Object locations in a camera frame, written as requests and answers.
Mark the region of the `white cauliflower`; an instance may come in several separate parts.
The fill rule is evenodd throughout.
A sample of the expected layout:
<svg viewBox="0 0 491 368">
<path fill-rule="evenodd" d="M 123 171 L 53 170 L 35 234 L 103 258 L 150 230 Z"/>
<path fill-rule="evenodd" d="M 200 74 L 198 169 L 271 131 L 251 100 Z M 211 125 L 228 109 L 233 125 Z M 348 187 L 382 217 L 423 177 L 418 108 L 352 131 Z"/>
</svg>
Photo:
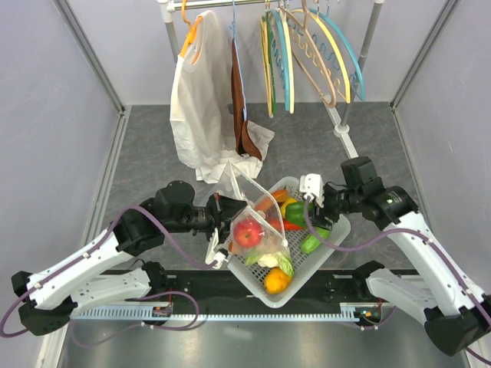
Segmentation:
<svg viewBox="0 0 491 368">
<path fill-rule="evenodd" d="M 245 265 L 247 267 L 255 264 L 263 268 L 279 268 L 291 278 L 295 275 L 292 258 L 288 251 L 250 256 L 245 259 Z"/>
</svg>

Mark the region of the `green hanger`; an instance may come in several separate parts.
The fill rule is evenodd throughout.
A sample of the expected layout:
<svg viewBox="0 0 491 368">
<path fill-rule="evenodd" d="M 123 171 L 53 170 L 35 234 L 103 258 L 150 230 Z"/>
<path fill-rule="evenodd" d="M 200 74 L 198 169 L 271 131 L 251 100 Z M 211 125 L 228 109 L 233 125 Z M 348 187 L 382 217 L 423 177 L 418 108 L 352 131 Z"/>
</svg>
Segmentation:
<svg viewBox="0 0 491 368">
<path fill-rule="evenodd" d="M 275 80 L 274 80 L 274 72 L 273 72 L 273 63 L 272 63 L 272 53 L 271 53 L 271 43 L 270 43 L 270 25 L 269 25 L 269 12 L 265 13 L 265 23 L 266 23 L 266 43 L 267 43 L 267 55 L 268 55 L 268 63 L 269 63 L 269 72 L 270 72 L 270 82 L 271 82 L 271 95 L 272 95 L 272 114 L 274 116 L 276 112 L 276 98 L 275 98 Z"/>
</svg>

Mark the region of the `light blue hanger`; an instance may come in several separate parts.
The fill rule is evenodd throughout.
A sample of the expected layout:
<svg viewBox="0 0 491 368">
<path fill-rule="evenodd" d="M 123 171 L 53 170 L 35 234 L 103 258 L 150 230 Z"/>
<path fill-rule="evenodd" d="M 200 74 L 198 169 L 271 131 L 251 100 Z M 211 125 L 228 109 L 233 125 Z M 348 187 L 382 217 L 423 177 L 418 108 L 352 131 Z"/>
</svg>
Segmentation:
<svg viewBox="0 0 491 368">
<path fill-rule="evenodd" d="M 282 78 L 282 86 L 285 95 L 285 110 L 290 111 L 290 80 L 287 58 L 287 44 L 285 40 L 285 32 L 282 24 L 281 17 L 277 10 L 272 9 L 272 18 L 275 22 L 275 26 L 278 30 L 279 46 L 276 47 L 278 57 L 275 57 L 277 66 L 280 69 L 280 77 Z"/>
</svg>

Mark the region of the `white plastic basket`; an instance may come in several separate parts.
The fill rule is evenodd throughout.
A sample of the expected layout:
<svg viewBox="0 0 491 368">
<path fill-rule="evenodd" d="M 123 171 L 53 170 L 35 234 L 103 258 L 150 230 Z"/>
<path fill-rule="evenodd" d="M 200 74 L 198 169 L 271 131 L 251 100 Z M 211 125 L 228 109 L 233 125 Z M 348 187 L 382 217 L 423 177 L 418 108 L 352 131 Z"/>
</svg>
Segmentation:
<svg viewBox="0 0 491 368">
<path fill-rule="evenodd" d="M 299 179 L 292 176 L 286 176 L 280 179 L 269 190 L 274 192 L 277 189 L 287 189 L 289 195 L 296 199 L 300 199 L 301 196 L 298 193 L 298 186 Z M 341 215 L 338 222 L 333 225 L 328 240 L 335 246 L 339 246 L 349 235 L 350 231 L 350 222 L 345 216 Z M 305 254 L 301 250 L 301 243 L 309 236 L 309 234 L 310 232 L 308 229 L 286 232 L 286 239 L 288 241 L 288 248 L 292 258 L 295 275 L 290 285 L 280 294 L 269 294 L 265 290 L 263 281 L 269 272 L 268 268 L 261 268 L 257 264 L 246 266 L 244 257 L 233 256 L 229 261 L 228 269 L 253 296 L 257 297 L 267 307 L 283 307 L 334 253 L 334 250 L 328 246 L 319 245 L 319 247 L 311 254 Z"/>
</svg>

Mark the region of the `light green cucumber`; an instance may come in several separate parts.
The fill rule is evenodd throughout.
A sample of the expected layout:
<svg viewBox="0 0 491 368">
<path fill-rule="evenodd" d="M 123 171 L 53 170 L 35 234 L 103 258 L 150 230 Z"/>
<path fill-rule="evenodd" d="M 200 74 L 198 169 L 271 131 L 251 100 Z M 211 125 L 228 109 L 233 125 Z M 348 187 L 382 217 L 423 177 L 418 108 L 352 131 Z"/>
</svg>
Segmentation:
<svg viewBox="0 0 491 368">
<path fill-rule="evenodd" d="M 323 239 L 327 240 L 331 234 L 330 230 L 327 230 L 325 228 L 315 228 L 317 234 Z M 321 242 L 313 235 L 310 234 L 308 235 L 301 244 L 301 250 L 304 254 L 311 254 L 313 251 L 315 251 Z"/>
</svg>

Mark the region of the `green bell pepper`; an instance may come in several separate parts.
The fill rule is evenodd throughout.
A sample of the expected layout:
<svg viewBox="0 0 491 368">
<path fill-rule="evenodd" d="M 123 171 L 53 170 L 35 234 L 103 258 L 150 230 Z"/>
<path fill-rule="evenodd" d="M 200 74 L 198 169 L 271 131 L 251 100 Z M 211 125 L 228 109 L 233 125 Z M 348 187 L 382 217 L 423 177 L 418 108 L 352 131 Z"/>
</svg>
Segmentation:
<svg viewBox="0 0 491 368">
<path fill-rule="evenodd" d="M 285 219 L 291 223 L 305 227 L 306 220 L 305 220 L 304 209 L 305 209 L 304 202 L 296 202 L 290 204 L 286 209 Z"/>
</svg>

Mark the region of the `orange carrot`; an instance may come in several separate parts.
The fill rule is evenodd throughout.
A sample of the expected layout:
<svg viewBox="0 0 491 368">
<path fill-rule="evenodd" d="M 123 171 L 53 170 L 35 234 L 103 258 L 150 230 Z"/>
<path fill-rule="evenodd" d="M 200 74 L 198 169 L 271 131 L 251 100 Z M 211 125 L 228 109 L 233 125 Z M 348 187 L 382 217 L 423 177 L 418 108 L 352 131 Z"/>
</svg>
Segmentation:
<svg viewBox="0 0 491 368">
<path fill-rule="evenodd" d="M 304 229 L 303 226 L 291 223 L 286 219 L 283 219 L 282 222 L 283 222 L 284 230 L 286 231 L 301 231 Z"/>
</svg>

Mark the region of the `orange hanger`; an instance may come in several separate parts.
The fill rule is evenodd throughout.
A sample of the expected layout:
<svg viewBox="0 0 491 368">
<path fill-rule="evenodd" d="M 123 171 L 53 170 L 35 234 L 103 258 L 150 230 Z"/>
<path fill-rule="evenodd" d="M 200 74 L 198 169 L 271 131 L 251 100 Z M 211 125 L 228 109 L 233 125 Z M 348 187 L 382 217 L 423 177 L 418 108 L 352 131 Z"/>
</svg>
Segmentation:
<svg viewBox="0 0 491 368">
<path fill-rule="evenodd" d="M 197 29 L 201 21 L 203 20 L 202 15 L 198 15 L 193 23 L 187 18 L 186 16 L 186 4 L 187 0 L 182 1 L 182 6 L 181 6 L 181 17 L 184 23 L 188 25 L 188 33 L 186 35 L 185 41 L 183 42 L 183 46 L 181 48 L 180 52 L 180 57 L 185 58 L 187 55 L 188 51 L 191 50 L 191 47 L 193 46 L 193 43 L 196 40 L 197 37 Z"/>
</svg>

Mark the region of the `red apple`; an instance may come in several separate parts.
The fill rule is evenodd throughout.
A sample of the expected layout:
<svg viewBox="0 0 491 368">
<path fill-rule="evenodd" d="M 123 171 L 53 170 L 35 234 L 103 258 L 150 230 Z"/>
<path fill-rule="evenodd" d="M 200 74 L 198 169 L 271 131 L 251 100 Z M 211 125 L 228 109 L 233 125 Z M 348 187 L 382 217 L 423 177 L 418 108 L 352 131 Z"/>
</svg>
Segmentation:
<svg viewBox="0 0 491 368">
<path fill-rule="evenodd" d="M 242 248 L 254 248 L 261 241 L 265 231 L 261 224 L 253 218 L 244 218 L 236 223 L 233 238 Z"/>
</svg>

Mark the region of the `yellow lemon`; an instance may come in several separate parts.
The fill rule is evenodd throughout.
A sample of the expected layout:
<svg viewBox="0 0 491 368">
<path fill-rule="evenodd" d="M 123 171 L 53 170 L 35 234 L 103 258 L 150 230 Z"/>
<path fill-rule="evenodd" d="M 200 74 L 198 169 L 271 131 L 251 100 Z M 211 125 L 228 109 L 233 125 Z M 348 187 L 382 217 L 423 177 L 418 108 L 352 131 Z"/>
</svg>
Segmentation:
<svg viewBox="0 0 491 368">
<path fill-rule="evenodd" d="M 286 218 L 286 209 L 290 204 L 296 203 L 298 200 L 292 197 L 288 197 L 281 205 L 280 210 L 282 217 L 285 219 Z"/>
</svg>

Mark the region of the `orange pumpkin slice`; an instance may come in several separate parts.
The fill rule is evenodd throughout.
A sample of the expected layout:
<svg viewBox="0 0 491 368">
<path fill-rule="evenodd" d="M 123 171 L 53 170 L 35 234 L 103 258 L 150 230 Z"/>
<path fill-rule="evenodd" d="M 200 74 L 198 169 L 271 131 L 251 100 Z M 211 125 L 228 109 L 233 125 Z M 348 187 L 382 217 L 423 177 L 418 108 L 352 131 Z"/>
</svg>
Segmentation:
<svg viewBox="0 0 491 368">
<path fill-rule="evenodd" d="M 271 196 L 276 203 L 284 203 L 288 199 L 289 193 L 287 189 L 278 189 L 271 192 Z"/>
</svg>

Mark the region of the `clear dotted zip top bag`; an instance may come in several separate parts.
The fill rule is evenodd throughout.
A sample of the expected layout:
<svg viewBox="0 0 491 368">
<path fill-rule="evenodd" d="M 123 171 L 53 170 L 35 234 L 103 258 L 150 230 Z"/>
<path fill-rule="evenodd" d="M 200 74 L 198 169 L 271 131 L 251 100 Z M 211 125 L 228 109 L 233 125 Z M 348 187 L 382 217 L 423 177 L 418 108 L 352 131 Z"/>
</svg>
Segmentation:
<svg viewBox="0 0 491 368">
<path fill-rule="evenodd" d="M 224 249 L 239 256 L 247 267 L 280 268 L 292 275 L 285 226 L 274 196 L 231 163 L 219 179 L 217 192 L 245 203 L 232 217 Z"/>
</svg>

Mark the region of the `grey clothes rack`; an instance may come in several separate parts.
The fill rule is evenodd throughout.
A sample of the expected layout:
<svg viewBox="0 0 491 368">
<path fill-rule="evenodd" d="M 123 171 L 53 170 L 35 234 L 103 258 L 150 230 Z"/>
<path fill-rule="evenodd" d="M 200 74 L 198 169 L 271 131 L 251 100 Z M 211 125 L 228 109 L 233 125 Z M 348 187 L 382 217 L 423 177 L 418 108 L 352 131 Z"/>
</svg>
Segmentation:
<svg viewBox="0 0 491 368">
<path fill-rule="evenodd" d="M 278 68 L 285 109 L 293 112 L 293 66 L 297 64 L 325 105 L 334 124 L 334 135 L 341 141 L 348 158 L 358 157 L 349 136 L 347 118 L 351 104 L 365 98 L 362 70 L 383 3 L 374 2 L 359 55 L 354 54 L 339 27 L 319 9 L 309 8 L 306 2 L 293 10 L 286 8 L 284 1 L 280 1 L 277 8 L 271 7 L 269 2 L 264 5 L 260 35 L 269 113 L 274 112 L 275 106 L 273 67 Z M 318 69 L 319 78 L 311 76 L 304 64 L 306 60 Z"/>
</svg>

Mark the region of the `orange tangerine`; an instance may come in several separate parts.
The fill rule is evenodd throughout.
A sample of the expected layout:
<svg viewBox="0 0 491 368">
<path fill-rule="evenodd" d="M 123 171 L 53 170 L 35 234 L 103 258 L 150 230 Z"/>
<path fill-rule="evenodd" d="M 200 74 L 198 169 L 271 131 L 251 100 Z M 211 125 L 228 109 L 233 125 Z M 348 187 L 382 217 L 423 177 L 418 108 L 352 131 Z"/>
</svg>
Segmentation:
<svg viewBox="0 0 491 368">
<path fill-rule="evenodd" d="M 281 268 L 272 268 L 264 279 L 264 287 L 268 294 L 280 294 L 287 289 L 292 277 Z"/>
</svg>

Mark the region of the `brown cloth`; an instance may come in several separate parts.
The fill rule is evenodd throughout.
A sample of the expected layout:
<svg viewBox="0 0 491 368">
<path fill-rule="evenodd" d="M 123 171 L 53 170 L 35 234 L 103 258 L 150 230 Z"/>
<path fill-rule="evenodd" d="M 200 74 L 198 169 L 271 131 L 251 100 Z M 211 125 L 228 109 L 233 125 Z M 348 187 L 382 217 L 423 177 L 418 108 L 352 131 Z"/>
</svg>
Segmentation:
<svg viewBox="0 0 491 368">
<path fill-rule="evenodd" d="M 231 49 L 231 95 L 236 152 L 240 156 L 247 154 L 262 161 L 262 154 L 260 153 L 259 148 L 253 143 L 248 131 L 246 101 L 243 94 L 242 77 L 240 73 L 239 57 L 235 38 L 232 40 Z"/>
</svg>

